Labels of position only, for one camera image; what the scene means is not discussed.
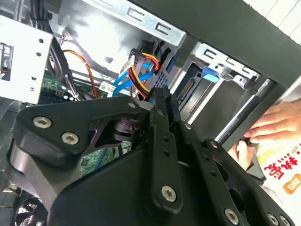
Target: fan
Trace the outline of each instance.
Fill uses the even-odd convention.
[[[16,226],[45,226],[47,210],[37,197],[26,199],[16,211]]]

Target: red cable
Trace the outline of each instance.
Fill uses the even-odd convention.
[[[138,89],[138,87],[135,85],[135,80],[134,80],[134,75],[132,74],[131,70],[128,69],[128,76],[132,82],[132,84],[135,86],[135,88],[140,92],[140,94],[143,96],[143,98],[145,99],[146,96],[143,94],[143,92],[141,92],[141,90]]]

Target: wire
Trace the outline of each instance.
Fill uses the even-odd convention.
[[[142,53],[142,54],[146,56],[146,59],[151,60],[156,65],[155,71],[159,70],[159,61],[153,55],[148,53]]]
[[[140,77],[141,81],[146,81],[148,80],[151,76],[153,76],[154,71],[151,71],[143,76]],[[132,87],[133,83],[132,81],[126,81],[122,84],[120,84],[119,86],[116,87],[116,89],[113,91],[112,96],[115,97],[121,90],[126,89],[128,87]]]
[[[89,78],[91,80],[91,87],[92,87],[92,92],[93,92],[93,96],[95,98],[99,98],[99,94],[98,94],[98,91],[95,87],[95,83],[94,83],[94,78],[93,78],[93,74],[92,74],[92,71],[91,71],[91,67],[89,66],[89,64],[87,63],[87,61],[84,59],[84,57],[82,55],[80,55],[79,53],[71,50],[71,49],[66,49],[63,51],[64,53],[72,53],[74,55],[76,55],[79,59],[81,59],[81,61],[84,63],[84,65],[86,66],[87,70],[88,70],[88,74],[89,74]]]
[[[135,79],[135,76],[133,75],[133,70],[132,68],[128,69],[128,76],[131,80],[131,82],[133,83],[133,86],[135,86],[135,88],[140,92],[140,94],[143,96],[143,98],[145,99],[147,96],[147,93],[145,94],[145,91],[143,90],[143,88],[141,86],[139,86],[138,81]]]
[[[98,159],[98,162],[97,162],[97,164],[95,166],[95,169],[98,169],[99,167],[101,167],[102,161],[103,161],[103,159],[104,159],[104,157],[105,157],[106,154],[107,154],[107,148],[102,151],[102,155]]]
[[[138,77],[138,75],[137,75],[137,73],[136,73],[136,71],[135,71],[134,66],[132,66],[132,68],[130,68],[130,70],[132,70],[132,72],[133,72],[133,74],[134,74],[134,76],[135,76],[137,82],[138,82],[139,85],[142,87],[142,89],[144,89],[147,93],[149,93],[150,90],[149,90],[148,88],[146,88],[146,87],[144,86],[144,84],[141,82],[140,78]]]
[[[162,63],[162,47],[161,47],[161,42],[160,40],[158,39],[158,46],[159,46],[159,50],[160,50],[160,63]]]
[[[143,64],[142,68],[149,68],[150,64]],[[113,86],[118,86],[118,84],[125,78],[128,76],[128,72],[124,72],[123,75],[119,76],[113,83]]]
[[[42,31],[53,33],[49,24],[49,17],[47,11],[45,10],[44,0],[31,0],[30,1],[30,17],[32,20],[32,25]],[[69,70],[67,59],[61,49],[60,44],[56,38],[52,39],[50,46],[50,57],[54,63],[52,66],[50,59],[47,60],[46,68],[52,76],[54,76],[59,82],[66,86],[72,91],[72,95],[76,100],[81,100],[78,92],[75,89],[73,75]]]

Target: cable bundle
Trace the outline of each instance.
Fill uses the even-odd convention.
[[[44,0],[31,0],[31,19],[34,27],[48,33],[53,33],[47,18]],[[82,100],[75,89],[72,72],[69,70],[67,59],[56,38],[52,39],[50,57],[53,60],[54,67],[51,64],[50,59],[48,59],[46,64],[47,70],[71,91],[71,94],[76,100]]]
[[[155,65],[155,71],[159,70],[159,62],[158,60],[150,54],[143,53],[145,55],[146,59],[151,60],[154,65]],[[148,64],[143,64],[143,67],[149,67],[150,65]],[[122,81],[126,76],[128,75],[130,81],[129,82],[124,82],[121,85],[117,86],[120,81]],[[131,85],[133,85],[141,94],[141,96],[145,99],[150,90],[145,87],[145,85],[142,83],[142,81],[147,81],[151,76],[153,75],[153,71],[150,73],[143,75],[141,78],[137,75],[136,70],[134,66],[130,67],[127,72],[125,72],[123,75],[121,75],[119,78],[115,80],[113,83],[114,86],[117,86],[116,89],[113,92],[113,96],[117,95],[122,89],[125,89]]]

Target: screw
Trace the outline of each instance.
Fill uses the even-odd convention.
[[[227,219],[228,219],[232,224],[238,225],[239,220],[238,220],[238,217],[237,217],[236,213],[235,213],[233,210],[231,210],[231,209],[229,209],[229,208],[226,208],[226,209],[225,209],[225,215],[226,215]]]
[[[79,142],[79,137],[75,133],[66,132],[62,135],[62,141],[69,145],[75,145]]]
[[[290,222],[288,222],[288,220],[284,216],[280,215],[280,219],[286,226],[291,226]]]
[[[130,107],[132,107],[132,108],[136,108],[136,105],[135,105],[134,103],[132,103],[132,102],[129,102],[128,105],[129,105]]]
[[[47,129],[52,125],[51,120],[43,116],[35,117],[32,122],[36,127],[42,129]]]
[[[214,141],[211,141],[210,143],[211,143],[212,147],[217,148],[217,144]]]
[[[271,213],[268,213],[268,217],[269,217],[269,220],[273,223],[273,225],[276,225],[278,226],[279,225],[279,222],[278,220],[276,219],[276,217],[274,217],[273,214]]]
[[[174,202],[177,198],[174,189],[170,186],[167,185],[163,186],[161,192],[163,197],[169,202]]]
[[[187,129],[192,129],[192,128],[191,128],[191,125],[189,125],[188,123],[185,123],[185,127],[186,127]]]
[[[159,115],[161,115],[161,116],[164,116],[164,113],[163,113],[163,111],[161,111],[161,110],[157,110],[157,113],[158,113]]]

